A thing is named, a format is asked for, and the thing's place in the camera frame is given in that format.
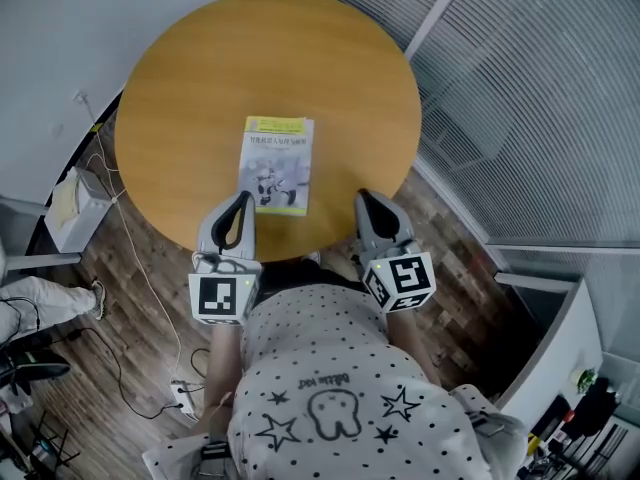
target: yellow label on book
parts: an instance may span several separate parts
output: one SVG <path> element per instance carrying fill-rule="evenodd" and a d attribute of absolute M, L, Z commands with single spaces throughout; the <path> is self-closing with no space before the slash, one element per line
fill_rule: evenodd
<path fill-rule="evenodd" d="M 274 215 L 302 215 L 307 214 L 306 208 L 269 208 L 268 206 L 256 206 L 256 213 L 272 213 Z"/>
<path fill-rule="evenodd" d="M 249 116 L 244 131 L 304 135 L 304 117 Z"/>

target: round wooden table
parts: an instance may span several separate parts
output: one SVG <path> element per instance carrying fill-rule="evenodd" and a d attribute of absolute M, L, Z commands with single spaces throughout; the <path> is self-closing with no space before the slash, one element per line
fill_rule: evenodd
<path fill-rule="evenodd" d="M 392 196 L 413 162 L 420 98 L 411 68 L 370 18 L 336 0 L 219 0 L 144 53 L 116 122 L 131 200 L 194 249 L 236 192 L 249 115 L 315 121 L 306 217 L 257 216 L 257 258 L 308 254 L 354 231 L 361 187 Z"/>

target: white wall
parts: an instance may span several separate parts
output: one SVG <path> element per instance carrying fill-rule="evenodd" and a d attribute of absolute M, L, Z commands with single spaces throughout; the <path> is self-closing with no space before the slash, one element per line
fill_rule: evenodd
<path fill-rule="evenodd" d="M 44 203 L 92 123 L 169 25 L 213 0 L 0 0 L 0 195 Z"/>

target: cartoon tooth graphic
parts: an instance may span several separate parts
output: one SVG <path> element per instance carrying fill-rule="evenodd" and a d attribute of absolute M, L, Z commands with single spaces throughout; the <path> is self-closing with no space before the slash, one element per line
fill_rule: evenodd
<path fill-rule="evenodd" d="M 356 437 L 362 431 L 358 421 L 358 397 L 346 389 L 327 389 L 313 395 L 307 411 L 316 432 L 325 441 L 340 436 Z"/>

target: black and white marker cube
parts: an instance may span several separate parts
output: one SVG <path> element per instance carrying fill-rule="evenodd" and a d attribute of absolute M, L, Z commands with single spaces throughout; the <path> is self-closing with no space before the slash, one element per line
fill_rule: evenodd
<path fill-rule="evenodd" d="M 205 324 L 244 325 L 258 293 L 255 274 L 189 274 L 191 312 Z"/>
<path fill-rule="evenodd" d="M 428 252 L 371 260 L 363 281 L 386 312 L 422 306 L 436 291 Z"/>

